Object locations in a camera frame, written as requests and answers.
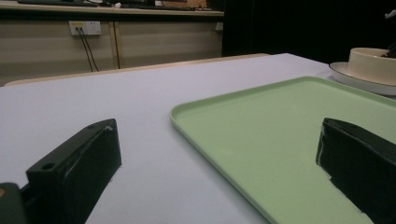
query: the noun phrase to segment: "white table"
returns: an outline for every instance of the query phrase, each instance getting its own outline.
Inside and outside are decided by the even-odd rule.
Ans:
[[[0,88],[0,182],[85,126],[117,120],[123,165],[87,223],[266,223],[173,127],[181,103],[295,77],[331,78],[290,54],[73,77]]]

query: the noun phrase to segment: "wooden cabinet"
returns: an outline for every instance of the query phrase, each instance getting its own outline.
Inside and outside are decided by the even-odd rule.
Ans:
[[[117,15],[112,16],[116,12],[111,10],[104,16],[95,14],[97,18],[80,12],[60,17],[52,11],[51,16],[43,11],[31,16],[31,20],[10,19],[13,14],[8,10],[0,12],[0,86],[19,79],[91,72],[81,38],[71,35],[68,21],[73,19],[104,18],[100,21],[102,34],[86,36],[100,70],[221,56],[222,33],[216,31],[214,17],[206,21],[201,16],[195,21],[186,14],[178,21],[176,17],[168,20],[164,15],[154,15],[153,20],[150,15],[142,19],[121,10],[125,14],[117,12],[117,21]]]

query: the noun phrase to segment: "plate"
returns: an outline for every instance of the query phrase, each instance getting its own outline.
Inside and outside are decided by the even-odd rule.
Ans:
[[[176,106],[173,125],[271,223],[373,223],[316,165],[324,118],[396,143],[396,101],[301,77]]]
[[[332,76],[348,86],[381,95],[396,95],[396,86],[385,85],[353,77],[348,69],[348,63],[331,63]]]

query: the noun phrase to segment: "power cord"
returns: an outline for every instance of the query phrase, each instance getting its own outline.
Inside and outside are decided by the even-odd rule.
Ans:
[[[81,27],[78,27],[78,28],[76,27],[76,30],[78,31],[79,37],[81,38],[82,44],[84,45],[85,53],[87,54],[88,63],[90,64],[91,72],[93,72],[91,59],[92,59],[93,65],[96,68],[96,71],[99,72],[98,66],[96,65],[95,59],[93,58],[93,54],[92,54],[92,51],[91,51],[90,44],[88,43],[88,40],[87,40],[87,37],[84,34],[84,31],[82,30]]]

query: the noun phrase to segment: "black object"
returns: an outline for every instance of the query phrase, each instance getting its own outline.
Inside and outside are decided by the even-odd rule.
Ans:
[[[347,62],[352,48],[385,49],[393,0],[226,1],[222,56],[291,53]]]
[[[155,0],[147,0],[148,6],[155,6]]]
[[[207,7],[216,11],[224,11],[225,0],[206,0]]]
[[[317,164],[374,223],[396,223],[396,145],[357,125],[325,119]]]
[[[29,168],[21,190],[0,184],[0,223],[85,223],[120,165],[116,121],[94,123]]]
[[[381,57],[385,58],[396,58],[396,39],[393,41],[391,45],[388,47],[388,52],[384,55],[381,55]]]
[[[109,1],[102,1],[98,5],[99,5],[99,7],[113,7],[113,4],[111,4],[111,2],[109,2]]]
[[[98,7],[95,3],[63,1],[63,0],[18,0],[19,4],[27,5],[47,5],[47,6],[64,6],[64,7]]]

